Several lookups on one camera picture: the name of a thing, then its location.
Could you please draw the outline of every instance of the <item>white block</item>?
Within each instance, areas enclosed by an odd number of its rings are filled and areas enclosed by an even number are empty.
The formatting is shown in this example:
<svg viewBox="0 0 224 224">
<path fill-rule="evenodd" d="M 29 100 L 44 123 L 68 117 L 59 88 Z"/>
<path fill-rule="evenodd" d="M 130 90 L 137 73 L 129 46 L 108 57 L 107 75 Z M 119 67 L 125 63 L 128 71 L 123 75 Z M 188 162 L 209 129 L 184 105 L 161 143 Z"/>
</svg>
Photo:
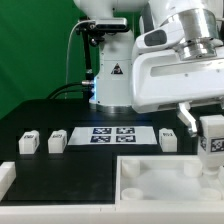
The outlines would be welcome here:
<svg viewBox="0 0 224 224">
<path fill-rule="evenodd" d="M 177 152 L 177 137 L 171 129 L 159 130 L 159 143 L 163 152 Z"/>
<path fill-rule="evenodd" d="M 206 168 L 224 165 L 224 117 L 200 117 L 203 136 L 198 141 L 198 156 Z"/>
<path fill-rule="evenodd" d="M 0 201 L 16 178 L 14 162 L 4 162 L 0 166 Z"/>
<path fill-rule="evenodd" d="M 39 144 L 40 138 L 38 131 L 25 132 L 19 140 L 19 153 L 34 154 Z"/>
<path fill-rule="evenodd" d="M 200 160 L 185 161 L 184 174 L 187 177 L 200 177 L 202 175 L 202 163 Z"/>
<path fill-rule="evenodd" d="M 54 131 L 48 139 L 49 153 L 63 153 L 67 145 L 67 132 L 64 130 Z"/>
</svg>

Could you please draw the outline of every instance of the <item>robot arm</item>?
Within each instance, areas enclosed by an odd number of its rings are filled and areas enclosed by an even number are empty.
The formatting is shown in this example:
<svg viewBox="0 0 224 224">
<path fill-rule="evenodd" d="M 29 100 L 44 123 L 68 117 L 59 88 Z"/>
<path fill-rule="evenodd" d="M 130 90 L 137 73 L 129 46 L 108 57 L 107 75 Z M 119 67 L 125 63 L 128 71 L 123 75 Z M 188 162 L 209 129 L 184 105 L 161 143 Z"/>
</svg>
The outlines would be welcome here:
<svg viewBox="0 0 224 224">
<path fill-rule="evenodd" d="M 186 121 L 188 109 L 223 102 L 224 48 L 216 21 L 223 17 L 222 0 L 74 1 L 99 26 L 114 20 L 113 11 L 142 11 L 142 34 L 135 41 L 131 32 L 105 34 L 100 44 L 96 109 L 132 106 L 147 113 L 182 108 L 178 116 L 195 133 L 194 119 Z"/>
</svg>

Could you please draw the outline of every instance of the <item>black table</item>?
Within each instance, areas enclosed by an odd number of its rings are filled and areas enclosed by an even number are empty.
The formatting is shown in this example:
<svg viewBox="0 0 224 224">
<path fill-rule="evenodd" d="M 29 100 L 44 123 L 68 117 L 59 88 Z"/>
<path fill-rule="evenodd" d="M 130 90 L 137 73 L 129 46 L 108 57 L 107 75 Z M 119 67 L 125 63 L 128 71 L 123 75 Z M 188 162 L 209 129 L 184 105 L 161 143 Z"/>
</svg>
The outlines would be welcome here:
<svg viewBox="0 0 224 224">
<path fill-rule="evenodd" d="M 222 114 L 219 105 L 193 108 L 195 118 Z M 66 146 L 63 154 L 49 154 L 47 141 L 55 130 L 70 138 L 75 127 L 153 126 L 157 141 L 161 128 L 173 129 L 177 153 L 163 153 L 158 145 Z M 40 133 L 34 155 L 20 155 L 18 141 L 25 131 Z M 106 114 L 90 110 L 79 100 L 31 100 L 0 120 L 0 161 L 15 161 L 17 177 L 0 206 L 52 204 L 113 204 L 118 155 L 196 154 L 197 138 L 190 138 L 176 111 L 150 114 Z"/>
</svg>

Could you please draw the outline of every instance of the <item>black cable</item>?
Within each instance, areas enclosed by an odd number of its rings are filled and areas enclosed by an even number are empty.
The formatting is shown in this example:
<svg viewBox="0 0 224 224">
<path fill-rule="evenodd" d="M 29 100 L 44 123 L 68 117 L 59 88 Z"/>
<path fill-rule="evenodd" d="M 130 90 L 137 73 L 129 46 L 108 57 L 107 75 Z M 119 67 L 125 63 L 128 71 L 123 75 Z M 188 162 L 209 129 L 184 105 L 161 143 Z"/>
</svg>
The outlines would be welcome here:
<svg viewBox="0 0 224 224">
<path fill-rule="evenodd" d="M 81 86 L 81 85 L 82 85 L 81 82 L 72 82 L 67 85 L 61 86 L 61 87 L 57 88 L 56 90 L 54 90 L 51 94 L 49 94 L 47 99 L 50 99 L 52 96 L 54 96 L 56 93 L 58 93 L 59 91 L 61 91 L 63 89 L 67 89 L 72 86 Z"/>
<path fill-rule="evenodd" d="M 82 32 L 82 39 L 84 44 L 84 56 L 85 56 L 85 65 L 86 70 L 92 70 L 92 63 L 91 63 L 91 57 L 90 57 L 90 49 L 89 49 L 89 35 L 87 32 Z"/>
<path fill-rule="evenodd" d="M 78 92 L 86 92 L 86 91 L 88 91 L 88 89 L 65 90 L 65 91 L 61 91 L 61 92 L 58 92 L 57 94 L 55 94 L 54 97 L 52 97 L 52 99 L 56 99 L 57 96 L 59 96 L 63 93 L 78 93 Z"/>
</svg>

